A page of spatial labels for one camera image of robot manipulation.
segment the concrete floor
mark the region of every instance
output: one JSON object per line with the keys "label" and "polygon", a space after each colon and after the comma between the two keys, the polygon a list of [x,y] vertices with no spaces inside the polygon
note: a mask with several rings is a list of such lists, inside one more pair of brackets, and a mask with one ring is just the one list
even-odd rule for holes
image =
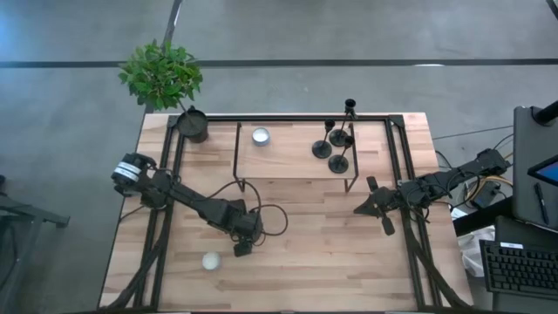
{"label": "concrete floor", "polygon": [[[172,0],[4,0],[0,61],[126,59],[163,38]],[[203,60],[558,58],[545,1],[185,0],[174,43]],[[117,69],[0,69],[0,174],[14,198],[71,215],[45,226],[23,313],[96,307],[121,197],[110,174],[134,150],[144,108]],[[516,106],[558,99],[558,65],[269,67],[203,70],[207,113],[426,112],[432,137],[513,123]],[[454,164],[511,128],[435,140]],[[511,146],[502,148],[503,153]],[[480,293],[475,301],[479,307]]]}

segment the computer keyboard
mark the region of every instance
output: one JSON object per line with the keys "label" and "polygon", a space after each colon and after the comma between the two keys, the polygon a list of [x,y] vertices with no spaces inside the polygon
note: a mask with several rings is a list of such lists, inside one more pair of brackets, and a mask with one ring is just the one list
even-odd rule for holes
{"label": "computer keyboard", "polygon": [[487,290],[558,300],[558,250],[480,240]]}

